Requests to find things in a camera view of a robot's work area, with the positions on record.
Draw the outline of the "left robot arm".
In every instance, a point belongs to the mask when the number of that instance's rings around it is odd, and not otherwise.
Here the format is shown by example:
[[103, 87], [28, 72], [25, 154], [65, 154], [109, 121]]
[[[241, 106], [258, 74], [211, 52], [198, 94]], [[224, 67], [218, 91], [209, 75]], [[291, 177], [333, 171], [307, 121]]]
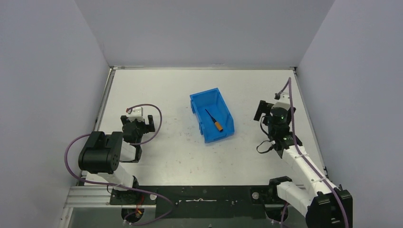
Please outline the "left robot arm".
[[154, 133], [155, 125], [152, 115], [147, 116], [148, 123], [142, 115], [122, 115], [122, 130], [105, 134], [93, 131], [78, 157], [79, 168], [102, 177], [113, 189], [127, 191], [139, 186], [137, 178], [128, 173], [122, 163], [138, 163], [141, 159], [140, 143], [144, 134]]

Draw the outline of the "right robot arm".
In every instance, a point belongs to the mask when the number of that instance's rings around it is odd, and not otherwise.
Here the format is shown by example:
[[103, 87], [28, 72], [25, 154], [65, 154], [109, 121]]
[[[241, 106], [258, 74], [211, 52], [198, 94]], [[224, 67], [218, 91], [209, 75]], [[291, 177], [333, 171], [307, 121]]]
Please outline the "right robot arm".
[[351, 228], [353, 226], [353, 198], [348, 190], [333, 184], [319, 170], [306, 152], [303, 143], [290, 129], [295, 108], [289, 103], [275, 104], [261, 100], [254, 120], [260, 127], [270, 147], [280, 159], [298, 175], [304, 189], [298, 187], [288, 176], [269, 180], [269, 193], [273, 199], [293, 206], [309, 228]]

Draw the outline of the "orange handled black screwdriver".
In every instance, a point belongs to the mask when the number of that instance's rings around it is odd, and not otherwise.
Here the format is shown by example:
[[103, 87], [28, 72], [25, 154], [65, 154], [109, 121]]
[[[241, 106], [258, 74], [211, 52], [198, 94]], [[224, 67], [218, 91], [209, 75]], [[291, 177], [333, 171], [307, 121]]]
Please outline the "orange handled black screwdriver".
[[223, 132], [223, 127], [221, 126], [221, 124], [210, 114], [210, 112], [207, 109], [205, 109], [205, 111], [210, 116], [210, 118], [213, 121], [213, 123], [214, 123], [215, 127], [217, 128], [217, 130], [219, 132]]

